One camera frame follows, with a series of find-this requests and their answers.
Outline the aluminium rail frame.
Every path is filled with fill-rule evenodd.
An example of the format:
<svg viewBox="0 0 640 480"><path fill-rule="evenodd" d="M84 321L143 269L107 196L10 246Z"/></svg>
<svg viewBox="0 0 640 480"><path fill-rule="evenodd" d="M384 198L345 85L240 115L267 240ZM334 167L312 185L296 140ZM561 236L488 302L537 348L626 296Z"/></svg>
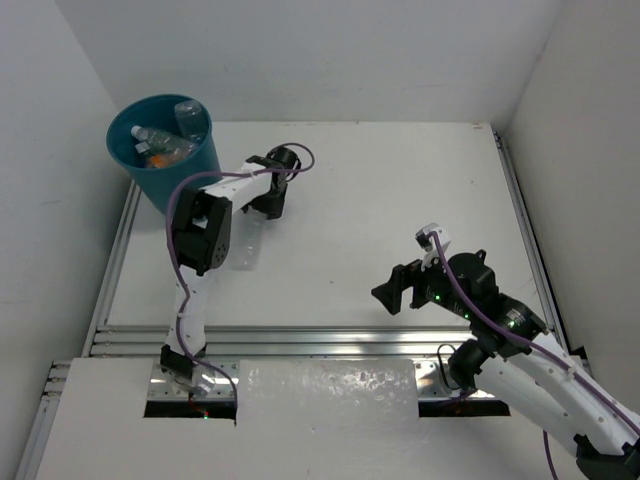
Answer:
<svg viewBox="0 0 640 480"><path fill-rule="evenodd" d="M206 281L204 360L221 371L187 381L160 364L178 293L167 214L132 185L82 354L35 426L30 477L544 478L545 431L447 376L469 321L411 309L411 290L396 315L371 295L423 259L415 234L437 223L453 286L448 260L485 250L500 292L556 339L493 128L222 122L214 136L236 171L289 142L309 168L279 219L233 216Z"/></svg>

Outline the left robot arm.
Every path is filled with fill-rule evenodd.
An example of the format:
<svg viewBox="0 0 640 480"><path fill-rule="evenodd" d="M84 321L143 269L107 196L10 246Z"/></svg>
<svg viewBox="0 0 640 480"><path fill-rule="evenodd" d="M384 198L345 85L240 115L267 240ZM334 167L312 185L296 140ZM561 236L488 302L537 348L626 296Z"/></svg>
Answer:
<svg viewBox="0 0 640 480"><path fill-rule="evenodd" d="M181 379L193 381L198 366L221 371L204 360L206 281L229 254L237 212L254 211L267 221L282 216L290 181L309 169L291 150L294 145L254 155L236 172L194 174L170 196L165 233L178 293L160 364Z"/></svg>

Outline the teal plastic bin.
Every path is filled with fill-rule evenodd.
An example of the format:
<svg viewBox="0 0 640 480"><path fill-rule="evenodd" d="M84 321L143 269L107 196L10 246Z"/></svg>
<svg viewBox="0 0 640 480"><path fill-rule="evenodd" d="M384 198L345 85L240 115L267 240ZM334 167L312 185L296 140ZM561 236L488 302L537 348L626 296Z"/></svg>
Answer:
<svg viewBox="0 0 640 480"><path fill-rule="evenodd" d="M152 127L178 135L180 129L174 106L188 99L184 95L163 94L138 100L118 113L106 133L106 147L113 160L162 213L166 211L172 192L182 180L196 173L220 169L211 116L207 110L203 111L206 134L195 152L185 160L165 168L146 166L135 149L137 141L131 135L131 129L135 126Z"/></svg>

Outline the blue label bottle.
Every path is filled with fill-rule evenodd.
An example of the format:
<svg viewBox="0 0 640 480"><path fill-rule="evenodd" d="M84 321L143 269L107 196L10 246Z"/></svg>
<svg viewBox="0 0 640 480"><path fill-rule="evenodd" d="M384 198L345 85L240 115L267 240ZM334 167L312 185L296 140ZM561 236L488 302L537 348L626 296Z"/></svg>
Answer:
<svg viewBox="0 0 640 480"><path fill-rule="evenodd" d="M150 151L150 147L146 142L140 142L135 145L136 152L140 155L146 155Z"/></svg>

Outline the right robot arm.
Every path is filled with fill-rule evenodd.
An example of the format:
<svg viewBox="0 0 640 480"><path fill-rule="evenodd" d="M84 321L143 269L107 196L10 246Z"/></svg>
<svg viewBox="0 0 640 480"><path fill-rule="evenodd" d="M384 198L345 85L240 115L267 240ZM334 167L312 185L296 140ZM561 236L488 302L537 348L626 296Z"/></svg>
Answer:
<svg viewBox="0 0 640 480"><path fill-rule="evenodd" d="M485 258L483 250L450 258L457 286L440 263L399 264L371 294L392 315L411 290L411 308L433 303L469 321L471 339L447 361L453 385L516 409L574 455L586 478L638 478L638 415L589 377L531 309L500 292Z"/></svg>

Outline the orange label bottle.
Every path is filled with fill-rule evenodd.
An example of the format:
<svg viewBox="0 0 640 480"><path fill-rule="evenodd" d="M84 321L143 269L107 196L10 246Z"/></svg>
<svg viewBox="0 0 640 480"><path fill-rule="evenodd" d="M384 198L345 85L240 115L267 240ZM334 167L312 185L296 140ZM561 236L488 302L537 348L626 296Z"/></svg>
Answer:
<svg viewBox="0 0 640 480"><path fill-rule="evenodd" d="M146 159L145 166L149 169L163 169L172 166L175 163L175 157L168 154L150 155Z"/></svg>

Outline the clear bottle white cap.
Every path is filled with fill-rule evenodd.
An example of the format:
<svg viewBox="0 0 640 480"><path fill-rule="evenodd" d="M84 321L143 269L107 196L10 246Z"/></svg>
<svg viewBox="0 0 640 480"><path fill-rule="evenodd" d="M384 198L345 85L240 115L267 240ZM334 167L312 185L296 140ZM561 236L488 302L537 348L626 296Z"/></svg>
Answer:
<svg viewBox="0 0 640 480"><path fill-rule="evenodd" d="M130 133L139 143L146 144L154 154L164 154L182 161L199 147L197 143L171 134L165 130L134 125Z"/></svg>

